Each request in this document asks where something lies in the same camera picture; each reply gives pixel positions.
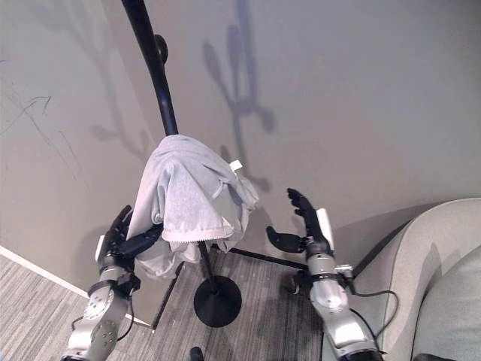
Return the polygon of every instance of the white baseboard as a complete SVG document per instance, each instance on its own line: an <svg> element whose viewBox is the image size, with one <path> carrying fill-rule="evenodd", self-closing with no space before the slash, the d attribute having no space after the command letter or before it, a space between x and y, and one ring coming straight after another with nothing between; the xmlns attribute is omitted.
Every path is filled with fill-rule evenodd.
<svg viewBox="0 0 481 361"><path fill-rule="evenodd" d="M5 247L0 246L0 254L14 261L15 263L18 263L19 265L22 265L23 267L28 268L30 271L35 272L37 275L45 277L47 280L55 282L56 284L66 288L67 290L70 290L76 293L77 295L85 297L86 299L89 298L89 296L87 295L87 292L85 292L81 288L76 287L73 284L67 282L66 280L51 274L50 272L44 270L42 267L37 266L36 264L28 261L27 259L19 256L18 254L12 252L11 250L8 250ZM132 316L130 314L127 314L126 317L130 320L132 319ZM134 321L137 323L141 323L145 326L149 326L148 323L145 323L144 321L139 320L136 317L134 317Z"/></svg>

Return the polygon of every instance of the robotic hand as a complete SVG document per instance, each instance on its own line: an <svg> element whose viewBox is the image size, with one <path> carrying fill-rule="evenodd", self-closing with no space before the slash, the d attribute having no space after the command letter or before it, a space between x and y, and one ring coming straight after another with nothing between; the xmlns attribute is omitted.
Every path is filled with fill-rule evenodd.
<svg viewBox="0 0 481 361"><path fill-rule="evenodd" d="M100 238L95 252L100 278L90 287L89 303L68 340L62 361L105 361L123 338L117 338L119 325L129 304L132 309L133 292L141 286L134 273L135 256L151 247L162 233L159 224L127 241L131 217L132 208L127 205Z"/></svg>
<svg viewBox="0 0 481 361"><path fill-rule="evenodd" d="M324 332L340 361L382 361L374 338L367 334L349 309L346 291L341 284L352 281L350 265L336 266L334 244L327 213L316 211L297 190L287 189L295 213L304 218L306 236L277 233L266 229L276 248L290 253L306 251L309 268L310 301L324 323Z"/></svg>

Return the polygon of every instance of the gray towel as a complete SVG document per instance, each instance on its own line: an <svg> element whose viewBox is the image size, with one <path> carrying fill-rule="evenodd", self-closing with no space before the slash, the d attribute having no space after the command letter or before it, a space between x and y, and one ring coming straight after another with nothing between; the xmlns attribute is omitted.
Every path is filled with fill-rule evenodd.
<svg viewBox="0 0 481 361"><path fill-rule="evenodd" d="M193 242L234 247L258 200L253 185L211 149L171 135L147 161L127 239L163 222L162 237L137 260L150 277L174 278L182 261L199 262Z"/></svg>

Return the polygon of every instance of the gray carpet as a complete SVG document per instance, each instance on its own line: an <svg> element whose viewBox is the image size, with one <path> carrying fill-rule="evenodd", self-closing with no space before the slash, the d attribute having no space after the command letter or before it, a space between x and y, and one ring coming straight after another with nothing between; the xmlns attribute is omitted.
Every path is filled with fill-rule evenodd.
<svg viewBox="0 0 481 361"><path fill-rule="evenodd" d="M134 325L110 361L184 361L194 346L207 361L320 359L319 317L307 299L280 289L282 274L294 268L216 250L210 254L216 273L232 278L242 292L237 319L214 329L195 316L192 303L203 275L201 266L186 264L155 333ZM82 314L85 304L82 297L0 257L3 360L59 360L70 321Z"/></svg>

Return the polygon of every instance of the cable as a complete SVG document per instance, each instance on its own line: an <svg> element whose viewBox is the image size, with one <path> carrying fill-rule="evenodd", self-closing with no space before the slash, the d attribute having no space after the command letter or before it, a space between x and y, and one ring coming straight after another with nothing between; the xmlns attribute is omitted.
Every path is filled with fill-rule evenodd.
<svg viewBox="0 0 481 361"><path fill-rule="evenodd" d="M128 335L128 333L130 332L130 330L132 329L132 325L134 324L134 306L132 306L132 295L130 295L130 299L129 299L130 303L130 313L132 314L132 319L130 319L130 325L126 331L126 333L124 333L122 336L120 336L118 339L117 339L117 342L118 341L121 341L124 337L126 337Z"/></svg>
<svg viewBox="0 0 481 361"><path fill-rule="evenodd" d="M350 308L349 309L352 313L354 313L355 315L357 315L357 317L359 317L362 322L364 322L364 325L366 325L366 327L368 328L369 330L369 333L371 334L373 340L374 340L374 344L376 345L376 349L380 352L380 353L383 353L380 349L379 349L379 344L377 343L377 339L376 339L376 336L374 335L374 332L373 332L373 329L371 328L371 326L369 326L369 323L366 321L365 318L363 318L363 316L357 312L355 309L353 308Z"/></svg>
<svg viewBox="0 0 481 361"><path fill-rule="evenodd" d="M77 323L78 321L80 321L82 319L83 319L83 316L80 316L80 317L78 317L78 318L76 318L75 320L72 321L72 324L71 324L72 331L75 331L75 323Z"/></svg>
<svg viewBox="0 0 481 361"><path fill-rule="evenodd" d="M384 323L383 327L381 327L379 332L374 336L375 340L377 341L377 339L379 338L381 333L384 332L384 330L387 328L387 326L389 326L391 324L391 322L394 320L394 317L396 317L396 314L397 314L398 308L399 308L399 297L398 297L398 295L396 294L396 292L391 291L391 290L384 290L384 291L379 291L379 292L374 292L374 293L358 293L355 290L353 282L349 283L349 288L351 289L351 293L354 296L358 296L358 297L375 297L375 296L381 296L381 295L387 295L387 294L393 295L395 297L396 306L395 306L394 312L392 313L391 317L387 320L387 322Z"/></svg>

